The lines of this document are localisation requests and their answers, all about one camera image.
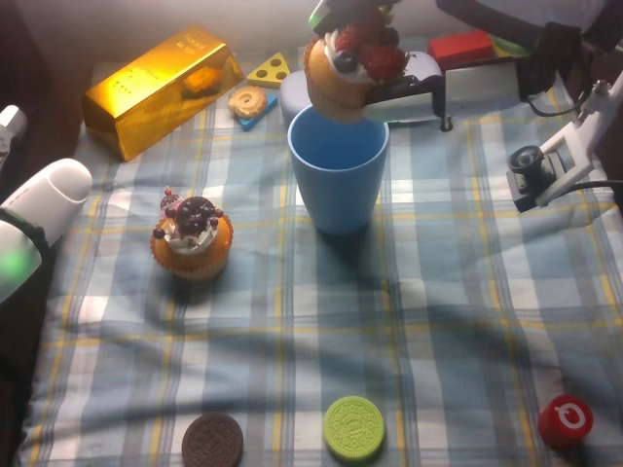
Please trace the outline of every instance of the table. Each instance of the table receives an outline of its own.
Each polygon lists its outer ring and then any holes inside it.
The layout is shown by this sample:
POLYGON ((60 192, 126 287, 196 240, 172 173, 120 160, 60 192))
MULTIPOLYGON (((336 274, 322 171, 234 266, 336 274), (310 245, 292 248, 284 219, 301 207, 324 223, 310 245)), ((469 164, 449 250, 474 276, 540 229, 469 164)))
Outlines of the table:
MULTIPOLYGON (((251 70, 273 52, 239 60, 251 70)), ((558 84, 541 104, 567 99, 558 84)), ((345 395, 385 417, 375 465, 623 462, 611 191, 519 215, 506 186, 505 155, 566 120, 519 106, 450 133, 394 128, 373 223, 339 241, 313 228, 279 112, 244 133, 226 104, 133 162, 81 136, 94 190, 58 252, 22 465, 182 465, 184 431, 206 412, 239 422, 243 466, 338 465, 321 421, 345 395), (234 223, 213 285, 175 281, 150 256, 165 185, 234 223), (596 420, 567 458, 535 430, 563 392, 596 420)))

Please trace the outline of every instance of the toy block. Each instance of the toy block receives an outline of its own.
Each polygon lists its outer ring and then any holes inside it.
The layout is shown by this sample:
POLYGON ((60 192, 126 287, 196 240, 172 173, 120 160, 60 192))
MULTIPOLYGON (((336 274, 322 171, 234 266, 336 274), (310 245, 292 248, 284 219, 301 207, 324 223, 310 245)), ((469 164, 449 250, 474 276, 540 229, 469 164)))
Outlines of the toy block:
POLYGON ((249 85, 278 90, 290 74, 290 68, 281 52, 274 54, 246 76, 249 85))
POLYGON ((445 72, 457 65, 493 58, 495 50, 489 34, 473 31, 431 40, 428 43, 428 54, 445 72))
POLYGON ((262 118, 266 114, 268 114, 271 110, 273 110, 276 107, 276 103, 277 103, 276 95, 267 94, 267 98, 269 99, 269 103, 266 105, 266 108, 264 109, 264 111, 257 117, 254 117, 253 119, 243 119, 241 117, 238 117, 238 121, 242 125, 242 129, 244 131, 249 131, 250 129, 252 129, 255 126, 255 124, 257 124, 260 120, 262 120, 262 118))

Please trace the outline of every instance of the lime green sandwich cookie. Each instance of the lime green sandwich cookie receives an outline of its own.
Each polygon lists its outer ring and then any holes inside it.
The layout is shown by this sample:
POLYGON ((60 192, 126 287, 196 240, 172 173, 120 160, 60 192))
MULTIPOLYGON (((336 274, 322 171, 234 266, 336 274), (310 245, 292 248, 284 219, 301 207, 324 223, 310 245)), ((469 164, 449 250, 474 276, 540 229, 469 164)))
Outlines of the lime green sandwich cookie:
POLYGON ((324 415, 324 440, 344 460, 371 457, 383 444, 384 436, 381 412, 362 397, 339 399, 324 415))

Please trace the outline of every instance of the gold bar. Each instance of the gold bar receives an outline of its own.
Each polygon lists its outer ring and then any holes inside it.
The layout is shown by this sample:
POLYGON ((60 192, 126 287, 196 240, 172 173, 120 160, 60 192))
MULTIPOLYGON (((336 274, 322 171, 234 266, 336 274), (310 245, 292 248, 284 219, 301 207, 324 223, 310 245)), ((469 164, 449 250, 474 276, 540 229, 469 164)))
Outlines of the gold bar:
POLYGON ((224 42, 189 27, 88 90, 85 125, 131 161, 243 78, 224 42))

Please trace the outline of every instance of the green led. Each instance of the green led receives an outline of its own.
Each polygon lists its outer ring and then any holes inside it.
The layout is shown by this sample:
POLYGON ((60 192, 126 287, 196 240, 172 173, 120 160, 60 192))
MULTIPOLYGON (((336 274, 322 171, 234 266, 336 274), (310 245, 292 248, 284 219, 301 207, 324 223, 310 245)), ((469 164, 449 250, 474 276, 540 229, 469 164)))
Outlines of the green led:
POLYGON ((0 258, 0 274, 10 280, 23 281, 31 273, 30 255, 24 251, 11 251, 0 258))

